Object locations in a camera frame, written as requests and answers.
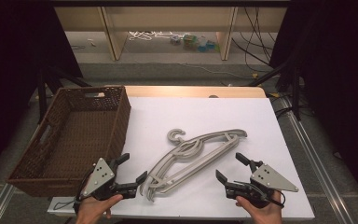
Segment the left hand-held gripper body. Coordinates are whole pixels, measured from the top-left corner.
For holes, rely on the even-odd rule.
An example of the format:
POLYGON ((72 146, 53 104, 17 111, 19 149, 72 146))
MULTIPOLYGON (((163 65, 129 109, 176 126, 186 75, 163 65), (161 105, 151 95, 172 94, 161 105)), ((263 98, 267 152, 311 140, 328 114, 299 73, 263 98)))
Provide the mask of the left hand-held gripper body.
POLYGON ((83 201, 88 197, 93 197, 98 201, 104 201, 118 194, 121 194, 124 199, 135 198, 137 193, 136 182, 127 184, 116 182, 118 166, 115 164, 115 160, 107 162, 104 158, 98 159, 93 165, 93 170, 80 186, 76 200, 83 201))

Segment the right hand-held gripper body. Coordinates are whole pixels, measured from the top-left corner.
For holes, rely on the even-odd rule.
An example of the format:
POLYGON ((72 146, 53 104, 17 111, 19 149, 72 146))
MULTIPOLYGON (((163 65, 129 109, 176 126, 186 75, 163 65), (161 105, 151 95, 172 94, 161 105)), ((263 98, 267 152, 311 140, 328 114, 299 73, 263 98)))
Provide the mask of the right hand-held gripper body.
POLYGON ((284 207, 284 202, 280 203, 272 198, 274 192, 280 190, 298 192, 296 185, 268 164, 250 160, 248 166, 252 172, 250 182, 227 182, 225 184, 227 198, 236 199, 237 196, 241 196, 257 208, 264 208, 270 203, 284 207))

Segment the brown wicker basket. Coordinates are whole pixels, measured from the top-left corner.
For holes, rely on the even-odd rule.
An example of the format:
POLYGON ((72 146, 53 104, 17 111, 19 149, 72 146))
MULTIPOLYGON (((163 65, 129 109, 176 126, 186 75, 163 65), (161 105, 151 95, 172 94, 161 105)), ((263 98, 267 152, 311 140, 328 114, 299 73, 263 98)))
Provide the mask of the brown wicker basket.
POLYGON ((123 86, 61 88, 7 182, 33 197, 70 197, 98 159, 122 153, 131 104, 123 86))

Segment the person's right hand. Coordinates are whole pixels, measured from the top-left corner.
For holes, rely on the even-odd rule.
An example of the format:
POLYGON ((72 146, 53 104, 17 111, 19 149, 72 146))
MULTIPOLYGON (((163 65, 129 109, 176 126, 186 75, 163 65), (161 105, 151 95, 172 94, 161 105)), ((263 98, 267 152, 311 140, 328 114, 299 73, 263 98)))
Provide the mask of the person's right hand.
POLYGON ((270 203, 264 208, 257 208, 241 196, 237 196, 236 201, 236 205, 251 216, 254 224, 282 224, 282 208, 279 205, 270 203))

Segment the person's left hand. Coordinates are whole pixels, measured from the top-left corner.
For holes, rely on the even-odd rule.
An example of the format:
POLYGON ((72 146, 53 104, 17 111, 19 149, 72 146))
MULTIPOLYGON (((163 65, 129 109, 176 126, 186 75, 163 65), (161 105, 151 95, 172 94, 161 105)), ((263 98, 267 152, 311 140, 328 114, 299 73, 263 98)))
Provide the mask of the person's left hand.
POLYGON ((79 206, 76 224, 97 224, 102 217, 112 217, 111 208, 123 199, 121 194, 107 200, 98 201, 94 198, 85 199, 79 206))

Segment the black metal stand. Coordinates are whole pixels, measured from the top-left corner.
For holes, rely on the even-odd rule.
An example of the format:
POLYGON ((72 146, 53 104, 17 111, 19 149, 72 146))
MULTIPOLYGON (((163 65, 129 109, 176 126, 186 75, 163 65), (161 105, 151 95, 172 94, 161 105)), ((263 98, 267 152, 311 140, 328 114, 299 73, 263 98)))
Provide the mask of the black metal stand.
POLYGON ((277 91, 286 91, 288 88, 292 90, 291 110, 297 120, 300 120, 299 115, 299 74, 300 69, 293 60, 286 60, 281 65, 277 66, 264 76, 255 79, 247 84, 247 87, 256 87, 272 77, 279 75, 279 80, 276 83, 277 91))
POLYGON ((39 122, 43 120, 48 110, 46 88, 49 88, 52 93, 55 94, 59 88, 63 87, 63 84, 61 83, 62 79, 66 79, 79 87, 90 86, 90 84, 81 80, 79 77, 74 77, 65 73, 63 70, 55 66, 45 66, 39 70, 36 77, 39 102, 39 122))

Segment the dark curtain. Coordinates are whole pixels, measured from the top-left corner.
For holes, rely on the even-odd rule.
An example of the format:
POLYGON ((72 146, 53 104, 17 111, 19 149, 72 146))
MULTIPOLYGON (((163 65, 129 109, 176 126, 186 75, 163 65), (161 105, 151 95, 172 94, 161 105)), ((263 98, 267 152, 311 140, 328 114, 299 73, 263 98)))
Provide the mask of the dark curtain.
POLYGON ((311 108, 358 183, 358 0, 291 0, 270 65, 283 63, 315 12, 318 33, 305 45, 301 76, 311 108))
POLYGON ((46 67, 81 77, 50 0, 0 0, 0 155, 46 67))

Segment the colourful toy pile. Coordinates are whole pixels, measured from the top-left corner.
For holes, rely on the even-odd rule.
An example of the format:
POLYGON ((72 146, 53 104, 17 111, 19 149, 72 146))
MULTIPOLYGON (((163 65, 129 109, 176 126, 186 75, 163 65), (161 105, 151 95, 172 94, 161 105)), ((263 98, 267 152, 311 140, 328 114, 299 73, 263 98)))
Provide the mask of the colourful toy pile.
POLYGON ((195 50, 197 52, 220 51, 218 44, 207 39, 205 36, 190 34, 172 35, 170 43, 175 46, 182 45, 184 49, 195 50))

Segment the beige wooden shelf unit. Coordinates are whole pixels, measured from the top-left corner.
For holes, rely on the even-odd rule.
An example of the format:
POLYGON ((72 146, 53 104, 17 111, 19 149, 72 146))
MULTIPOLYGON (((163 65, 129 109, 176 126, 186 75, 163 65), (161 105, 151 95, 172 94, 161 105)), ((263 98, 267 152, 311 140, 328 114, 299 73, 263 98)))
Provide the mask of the beige wooden shelf unit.
POLYGON ((222 60, 235 32, 250 32, 258 19, 263 33, 280 31, 285 7, 56 7, 65 31, 103 32, 114 61, 129 31, 214 32, 222 60))

